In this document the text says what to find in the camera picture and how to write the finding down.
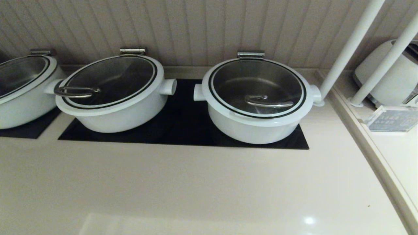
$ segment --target white pot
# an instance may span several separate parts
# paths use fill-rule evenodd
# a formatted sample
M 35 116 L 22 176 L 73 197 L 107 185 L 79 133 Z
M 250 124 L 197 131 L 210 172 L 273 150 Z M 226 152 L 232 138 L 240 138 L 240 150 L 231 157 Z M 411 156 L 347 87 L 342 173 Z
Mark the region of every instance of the white pot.
M 294 69 L 275 61 L 264 62 L 279 65 L 294 74 L 303 87 L 302 96 L 298 103 L 284 112 L 259 115 L 239 110 L 224 102 L 222 98 L 211 90 L 214 82 L 211 79 L 224 64 L 238 61 L 232 59 L 224 61 L 211 68 L 204 76 L 202 84 L 197 84 L 194 90 L 194 100 L 208 102 L 209 115 L 213 123 L 229 137 L 253 144 L 266 144 L 282 140 L 289 136 L 299 124 L 300 120 L 312 108 L 313 102 L 321 100 L 319 89 L 309 83 Z
M 120 58 L 120 56 L 99 60 L 79 69 L 61 82 L 60 87 L 71 84 L 71 79 L 74 76 L 91 65 L 113 58 Z M 157 60 L 147 56 L 141 56 L 141 58 L 155 65 L 154 79 L 151 79 L 145 87 L 134 94 L 102 105 L 81 105 L 70 98 L 57 96 L 58 108 L 75 116 L 90 130 L 102 133 L 129 130 L 149 121 L 164 107 L 167 95 L 174 94 L 177 82 L 175 79 L 164 79 L 163 67 Z
M 0 67 L 7 65 L 7 63 L 18 62 L 18 60 L 31 59 L 29 57 L 34 56 L 13 59 L 0 64 Z M 30 82 L 0 97 L 0 129 L 26 124 L 56 107 L 53 92 L 50 91 L 49 94 L 45 94 L 44 91 L 50 83 L 57 83 L 66 76 L 57 65 L 55 58 L 51 56 L 36 57 L 41 57 L 46 62 L 42 73 Z

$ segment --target white pole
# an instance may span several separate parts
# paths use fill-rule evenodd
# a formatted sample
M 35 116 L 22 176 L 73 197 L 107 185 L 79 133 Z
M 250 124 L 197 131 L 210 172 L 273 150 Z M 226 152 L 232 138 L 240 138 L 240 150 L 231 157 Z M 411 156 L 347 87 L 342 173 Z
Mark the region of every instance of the white pole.
M 385 0 L 370 0 L 362 16 L 360 17 L 359 22 L 356 25 L 356 28 L 354 29 L 353 33 L 351 34 L 350 38 L 348 39 L 347 43 L 342 49 L 340 55 L 338 56 L 337 60 L 332 65 L 331 70 L 329 71 L 327 77 L 325 78 L 324 82 L 321 85 L 321 88 L 320 88 L 321 95 L 322 95 L 321 103 L 324 102 L 324 98 L 326 97 L 328 92 L 331 90 L 332 86 L 334 85 L 338 77 L 340 76 L 344 67 L 347 65 L 351 56 L 356 51 L 357 47 L 359 46 L 363 37 L 367 33 L 367 30 L 370 28 L 371 24 L 373 23 L 373 20 L 376 18 L 377 14 L 379 13 L 379 10 L 382 7 L 384 2 Z
M 360 90 L 350 100 L 353 106 L 359 106 L 366 96 L 373 90 L 378 84 L 386 72 L 396 62 L 408 44 L 414 39 L 418 33 L 418 12 L 412 18 L 411 22 L 396 40 L 393 47 L 389 50 L 377 69 L 372 73 L 369 79 L 362 85 Z

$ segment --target pot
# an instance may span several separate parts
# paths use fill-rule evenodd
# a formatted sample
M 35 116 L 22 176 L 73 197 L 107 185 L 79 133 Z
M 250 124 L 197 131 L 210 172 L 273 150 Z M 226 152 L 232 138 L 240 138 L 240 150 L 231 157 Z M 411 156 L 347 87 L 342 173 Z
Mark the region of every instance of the pot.
M 229 137 L 266 144 L 289 136 L 321 93 L 294 69 L 247 51 L 211 68 L 194 100 L 208 102 L 211 120 Z
M 66 76 L 54 54 L 34 49 L 28 56 L 0 64 L 0 129 L 26 124 L 56 107 L 50 87 Z
M 90 130 L 114 133 L 144 124 L 164 107 L 176 90 L 164 79 L 163 66 L 145 56 L 146 49 L 121 49 L 77 70 L 54 91 L 56 104 Z

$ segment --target wall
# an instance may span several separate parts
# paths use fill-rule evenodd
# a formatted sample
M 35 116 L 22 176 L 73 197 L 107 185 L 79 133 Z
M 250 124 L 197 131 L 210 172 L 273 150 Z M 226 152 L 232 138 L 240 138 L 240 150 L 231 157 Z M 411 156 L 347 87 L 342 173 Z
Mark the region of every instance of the wall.
M 214 65 L 238 49 L 263 49 L 293 67 L 330 68 L 366 0 L 0 0 L 0 51 L 9 58 L 53 47 L 86 64 L 147 46 L 164 65 Z M 417 0 L 387 0 L 350 61 L 396 38 Z

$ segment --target pot lid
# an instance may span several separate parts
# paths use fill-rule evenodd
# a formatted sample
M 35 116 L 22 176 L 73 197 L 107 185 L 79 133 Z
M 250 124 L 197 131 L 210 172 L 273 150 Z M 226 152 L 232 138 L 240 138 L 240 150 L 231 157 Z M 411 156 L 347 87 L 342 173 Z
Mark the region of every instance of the pot lid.
M 75 107 L 108 107 L 140 94 L 154 81 L 156 73 L 155 64 L 141 56 L 111 57 L 71 75 L 55 94 L 67 97 L 67 104 Z
M 49 60 L 42 56 L 27 56 L 0 64 L 0 98 L 32 83 L 48 66 Z
M 212 95 L 223 106 L 256 118 L 276 118 L 296 111 L 305 100 L 301 79 L 279 63 L 254 59 L 234 60 L 212 73 Z

